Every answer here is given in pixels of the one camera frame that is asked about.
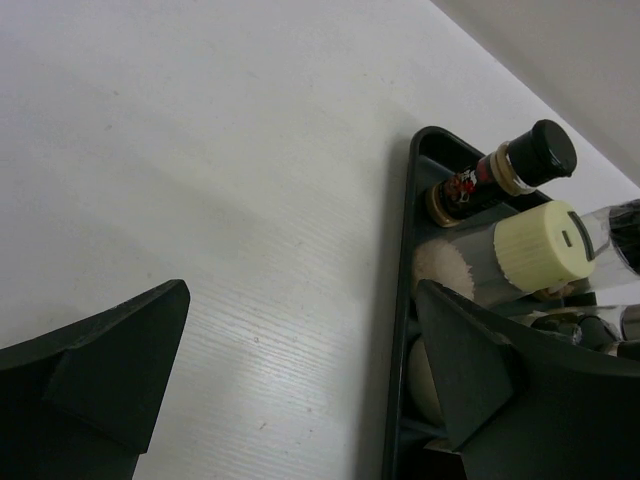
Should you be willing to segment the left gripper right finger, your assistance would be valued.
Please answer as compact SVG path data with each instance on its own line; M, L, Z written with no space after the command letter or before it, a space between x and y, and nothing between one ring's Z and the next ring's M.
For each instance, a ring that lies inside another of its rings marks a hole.
M471 479L635 479L639 365L554 339L429 280L416 308Z

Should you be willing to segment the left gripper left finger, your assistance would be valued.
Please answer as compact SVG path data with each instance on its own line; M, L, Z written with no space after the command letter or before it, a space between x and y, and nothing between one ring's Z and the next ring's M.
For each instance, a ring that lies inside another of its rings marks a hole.
M4 479L130 479L150 446L190 292L169 280L1 351Z

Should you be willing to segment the black top grinder bottle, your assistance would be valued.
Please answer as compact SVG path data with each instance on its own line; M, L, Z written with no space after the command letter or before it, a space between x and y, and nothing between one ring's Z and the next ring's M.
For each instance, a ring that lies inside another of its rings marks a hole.
M618 307L570 307L554 311L534 311L511 316L521 325L556 339L594 351L625 339L622 310ZM431 424L444 425L444 416L421 336L410 349L407 371L408 390L418 412Z

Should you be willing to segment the black cap pepper grinder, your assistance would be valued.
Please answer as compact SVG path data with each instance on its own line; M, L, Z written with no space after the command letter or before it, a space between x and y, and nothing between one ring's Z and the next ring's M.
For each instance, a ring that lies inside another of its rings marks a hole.
M639 305L599 306L607 337L596 347L600 353L639 360Z

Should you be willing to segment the yellow cap seasoning shaker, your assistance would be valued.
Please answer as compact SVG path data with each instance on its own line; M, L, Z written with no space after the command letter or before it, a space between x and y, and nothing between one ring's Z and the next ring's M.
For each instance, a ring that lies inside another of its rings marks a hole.
M581 218L550 201L493 223L429 236L414 249L411 296L435 281L482 307L590 276L593 245Z

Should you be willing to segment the small dark cap bottle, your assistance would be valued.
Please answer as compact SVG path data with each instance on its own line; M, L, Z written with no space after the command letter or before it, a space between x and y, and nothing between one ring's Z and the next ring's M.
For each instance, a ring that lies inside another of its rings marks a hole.
M539 290L537 298L566 298L639 280L639 200L603 207L581 220L594 249L593 273L561 288Z

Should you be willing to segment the small brown spice bottle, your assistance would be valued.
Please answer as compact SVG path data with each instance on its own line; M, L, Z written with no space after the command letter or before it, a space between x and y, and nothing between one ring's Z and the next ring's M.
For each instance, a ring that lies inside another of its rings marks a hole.
M565 130L548 119L500 144L492 153L430 187L427 212L441 227L453 227L512 197L528 195L573 174L577 153Z

